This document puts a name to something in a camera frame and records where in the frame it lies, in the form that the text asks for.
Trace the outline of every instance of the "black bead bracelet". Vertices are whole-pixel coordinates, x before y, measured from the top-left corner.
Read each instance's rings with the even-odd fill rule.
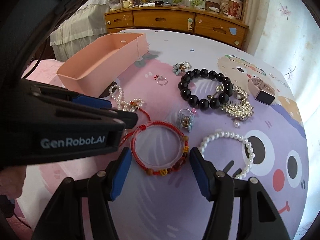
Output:
[[[215,94],[213,96],[208,96],[207,99],[201,99],[196,95],[191,94],[191,90],[188,88],[190,81],[194,78],[207,78],[211,80],[217,80],[222,82],[223,84],[223,92],[220,93],[218,98],[215,98]],[[180,89],[181,97],[188,101],[191,107],[199,106],[201,110],[207,110],[209,107],[212,109],[218,109],[221,104],[225,104],[229,101],[229,97],[233,94],[233,84],[231,83],[230,78],[225,77],[222,73],[217,74],[214,70],[208,71],[206,69],[194,69],[193,71],[188,71],[184,76],[181,77],[181,82],[178,84],[178,88]]]

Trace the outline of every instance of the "smartwatch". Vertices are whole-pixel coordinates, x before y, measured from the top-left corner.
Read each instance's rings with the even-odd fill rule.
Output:
[[[273,87],[258,77],[252,77],[249,79],[248,88],[257,101],[268,106],[270,106],[276,99],[276,93]]]

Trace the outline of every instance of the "sticker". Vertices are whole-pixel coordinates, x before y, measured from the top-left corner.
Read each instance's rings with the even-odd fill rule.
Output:
[[[237,29],[236,28],[229,28],[232,35],[237,35]]]

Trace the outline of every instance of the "plastic box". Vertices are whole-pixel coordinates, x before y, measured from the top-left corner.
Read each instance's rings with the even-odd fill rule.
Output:
[[[108,34],[69,58],[58,69],[57,75],[67,89],[98,97],[147,52],[144,33]]]

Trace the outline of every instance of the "pearl necklace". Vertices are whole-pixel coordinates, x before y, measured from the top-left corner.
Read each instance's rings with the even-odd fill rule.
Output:
[[[202,157],[204,158],[204,150],[208,146],[208,143],[210,141],[214,141],[218,138],[233,138],[235,140],[238,140],[239,142],[242,142],[246,147],[248,148],[249,158],[246,163],[246,167],[241,170],[241,173],[236,176],[236,179],[242,179],[245,178],[247,173],[249,172],[250,168],[252,167],[253,159],[254,159],[254,153],[253,148],[251,147],[252,144],[248,141],[247,138],[244,138],[243,136],[240,136],[239,134],[233,133],[233,132],[217,132],[214,134],[211,134],[209,136],[206,136],[203,138],[202,143],[200,144],[200,147],[198,147],[199,152],[201,153]]]
[[[119,90],[119,95],[118,95],[118,98],[116,98],[114,95],[113,95],[113,92],[112,90],[114,88],[117,88]],[[118,110],[122,110],[122,111],[127,111],[127,112],[136,112],[139,110],[140,107],[142,107],[144,101],[142,101],[142,99],[138,98],[138,99],[134,99],[130,102],[126,102],[124,101],[124,93],[123,93],[123,89],[118,86],[118,85],[114,85],[114,86],[111,86],[110,89],[109,89],[109,93],[111,95],[111,98],[117,102],[117,105],[118,105]]]

